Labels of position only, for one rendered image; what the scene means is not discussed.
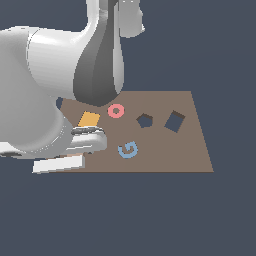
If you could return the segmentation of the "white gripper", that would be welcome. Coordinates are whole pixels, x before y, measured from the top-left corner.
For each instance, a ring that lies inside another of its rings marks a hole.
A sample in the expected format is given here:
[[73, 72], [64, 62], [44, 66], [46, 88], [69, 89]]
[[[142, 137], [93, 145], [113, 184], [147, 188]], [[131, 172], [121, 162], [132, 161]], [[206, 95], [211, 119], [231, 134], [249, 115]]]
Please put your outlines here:
[[83, 167], [83, 156], [75, 155], [71, 157], [48, 159], [35, 161], [33, 172], [36, 174], [66, 171]]

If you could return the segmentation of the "brown slotted board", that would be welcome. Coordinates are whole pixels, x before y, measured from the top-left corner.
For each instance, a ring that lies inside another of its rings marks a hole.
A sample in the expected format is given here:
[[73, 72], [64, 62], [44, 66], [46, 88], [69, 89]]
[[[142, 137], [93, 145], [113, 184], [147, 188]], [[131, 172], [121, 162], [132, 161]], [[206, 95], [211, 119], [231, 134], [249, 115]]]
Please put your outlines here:
[[[189, 91], [123, 91], [113, 101], [124, 107], [120, 118], [96, 107], [65, 99], [61, 112], [77, 125], [85, 111], [100, 115], [98, 126], [107, 148], [85, 156], [83, 172], [207, 172], [213, 171]], [[135, 141], [136, 156], [122, 158], [118, 146]]]

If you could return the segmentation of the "orange square block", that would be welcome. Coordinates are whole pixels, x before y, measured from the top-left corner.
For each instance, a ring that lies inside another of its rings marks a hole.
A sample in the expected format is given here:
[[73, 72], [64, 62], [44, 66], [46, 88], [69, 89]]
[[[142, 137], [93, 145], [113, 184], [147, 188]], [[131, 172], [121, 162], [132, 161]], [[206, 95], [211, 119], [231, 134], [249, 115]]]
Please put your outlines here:
[[100, 119], [100, 115], [97, 113], [87, 112], [85, 111], [78, 122], [78, 127], [85, 127], [85, 126], [96, 126]]

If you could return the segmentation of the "blue letter G piece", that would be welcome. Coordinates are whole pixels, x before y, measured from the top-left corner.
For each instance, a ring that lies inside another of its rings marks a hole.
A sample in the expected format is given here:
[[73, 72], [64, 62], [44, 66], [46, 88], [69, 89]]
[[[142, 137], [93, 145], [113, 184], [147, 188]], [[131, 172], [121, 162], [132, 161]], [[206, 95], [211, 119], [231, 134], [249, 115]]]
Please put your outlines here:
[[126, 143], [125, 149], [127, 151], [126, 153], [123, 152], [122, 146], [118, 146], [118, 153], [124, 159], [133, 158], [138, 153], [138, 147], [137, 147], [135, 141]]

